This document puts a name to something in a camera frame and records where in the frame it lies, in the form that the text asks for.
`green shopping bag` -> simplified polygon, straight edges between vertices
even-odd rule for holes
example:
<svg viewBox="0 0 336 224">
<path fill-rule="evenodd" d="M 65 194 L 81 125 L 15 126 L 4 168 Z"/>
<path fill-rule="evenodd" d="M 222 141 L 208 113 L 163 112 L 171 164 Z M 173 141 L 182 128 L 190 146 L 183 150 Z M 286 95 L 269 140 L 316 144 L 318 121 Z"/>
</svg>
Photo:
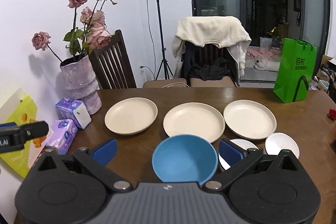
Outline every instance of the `green shopping bag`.
<svg viewBox="0 0 336 224">
<path fill-rule="evenodd" d="M 316 59 L 317 47 L 308 42 L 284 38 L 274 93 L 284 102 L 306 99 Z"/>
</svg>

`ceramic vase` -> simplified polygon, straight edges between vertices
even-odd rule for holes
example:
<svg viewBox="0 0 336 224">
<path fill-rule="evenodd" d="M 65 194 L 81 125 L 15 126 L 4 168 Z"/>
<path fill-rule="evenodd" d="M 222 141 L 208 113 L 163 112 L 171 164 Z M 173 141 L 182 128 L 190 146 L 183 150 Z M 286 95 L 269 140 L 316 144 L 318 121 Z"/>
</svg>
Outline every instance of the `ceramic vase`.
<svg viewBox="0 0 336 224">
<path fill-rule="evenodd" d="M 81 100 L 90 115 L 101 108 L 97 93 L 98 81 L 89 56 L 75 56 L 64 60 L 60 65 L 66 89 L 71 98 Z"/>
</svg>

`purple tissue package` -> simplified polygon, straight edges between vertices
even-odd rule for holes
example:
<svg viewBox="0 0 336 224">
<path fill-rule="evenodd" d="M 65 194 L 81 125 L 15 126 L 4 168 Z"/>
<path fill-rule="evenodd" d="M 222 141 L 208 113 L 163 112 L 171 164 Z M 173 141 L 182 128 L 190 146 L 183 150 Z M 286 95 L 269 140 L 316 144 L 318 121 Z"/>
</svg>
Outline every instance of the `purple tissue package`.
<svg viewBox="0 0 336 224">
<path fill-rule="evenodd" d="M 46 146 L 52 146 L 59 150 L 62 155 L 65 155 L 77 133 L 77 127 L 73 120 L 59 120 L 51 126 L 53 134 L 47 141 Z"/>
<path fill-rule="evenodd" d="M 56 104 L 56 109 L 63 119 L 73 120 L 78 128 L 84 129 L 91 122 L 91 117 L 80 100 L 63 98 Z"/>
</svg>

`wooden table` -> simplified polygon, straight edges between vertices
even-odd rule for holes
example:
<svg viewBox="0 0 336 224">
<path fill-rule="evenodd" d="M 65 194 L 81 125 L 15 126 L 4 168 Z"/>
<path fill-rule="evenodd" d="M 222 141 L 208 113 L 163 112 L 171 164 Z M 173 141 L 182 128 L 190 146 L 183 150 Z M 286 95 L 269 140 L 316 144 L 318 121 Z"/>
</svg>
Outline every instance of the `wooden table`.
<svg viewBox="0 0 336 224">
<path fill-rule="evenodd" d="M 336 215 L 336 153 L 331 144 L 336 140 L 336 122 L 327 118 L 334 102 L 322 91 L 310 91 L 301 102 L 284 104 L 271 89 L 253 88 L 170 88 L 100 90 L 102 108 L 92 116 L 92 123 L 79 131 L 69 153 L 80 147 L 93 148 L 108 138 L 118 142 L 118 153 L 108 168 L 129 180 L 134 186 L 139 181 L 160 182 L 152 169 L 152 153 L 165 138 L 163 118 L 174 106 L 187 102 L 209 104 L 221 113 L 235 100 L 247 99 L 268 107 L 278 122 L 278 132 L 290 135 L 300 147 L 300 162 L 320 191 L 322 203 L 314 223 L 335 224 Z M 145 132 L 120 136 L 104 124 L 107 110 L 116 102 L 130 97 L 145 97 L 156 103 L 157 119 Z M 223 137 L 237 138 L 228 128 Z M 213 145 L 218 149 L 218 142 Z M 263 141 L 255 142 L 263 148 Z"/>
</svg>

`light stand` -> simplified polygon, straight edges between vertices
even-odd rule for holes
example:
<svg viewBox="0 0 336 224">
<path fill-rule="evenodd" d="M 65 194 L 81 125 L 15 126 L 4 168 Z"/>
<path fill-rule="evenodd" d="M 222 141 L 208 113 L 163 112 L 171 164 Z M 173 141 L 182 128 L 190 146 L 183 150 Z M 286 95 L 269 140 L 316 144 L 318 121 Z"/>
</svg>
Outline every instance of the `light stand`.
<svg viewBox="0 0 336 224">
<path fill-rule="evenodd" d="M 173 73 L 171 72 L 171 69 L 170 69 L 170 67 L 168 65 L 168 61 L 166 59 L 166 54 L 165 54 L 166 48 L 165 48 L 165 45 L 163 43 L 160 0 L 156 0 L 156 2 L 157 2 L 157 13 L 159 15 L 159 26 L 160 26 L 160 36 L 161 36 L 161 46 L 162 46 L 162 61 L 161 61 L 161 65 L 160 65 L 159 71 L 157 72 L 155 80 L 157 80 L 158 77 L 159 77 L 162 65 L 163 65 L 163 70 L 165 72 L 165 79 L 169 79 L 169 72 L 170 72 L 170 74 L 171 74 L 172 77 L 173 77 Z"/>
</svg>

